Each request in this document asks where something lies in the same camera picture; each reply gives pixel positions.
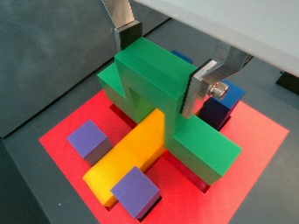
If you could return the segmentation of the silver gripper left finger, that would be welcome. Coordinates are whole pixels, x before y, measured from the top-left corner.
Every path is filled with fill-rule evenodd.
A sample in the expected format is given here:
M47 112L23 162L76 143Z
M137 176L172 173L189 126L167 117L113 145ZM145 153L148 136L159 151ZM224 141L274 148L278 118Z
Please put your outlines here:
M135 19L128 0L100 0L112 26L116 49L124 50L141 36L143 24Z

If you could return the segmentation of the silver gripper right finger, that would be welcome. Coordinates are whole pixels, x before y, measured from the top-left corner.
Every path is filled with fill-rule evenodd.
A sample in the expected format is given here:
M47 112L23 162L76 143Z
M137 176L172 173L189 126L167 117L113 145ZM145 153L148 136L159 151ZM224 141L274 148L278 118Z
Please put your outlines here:
M181 104L181 115L185 118L192 116L195 102L204 100L205 96L215 96L223 99L230 87L222 81L236 74L252 56L232 45L219 42L211 59L189 75L189 80Z

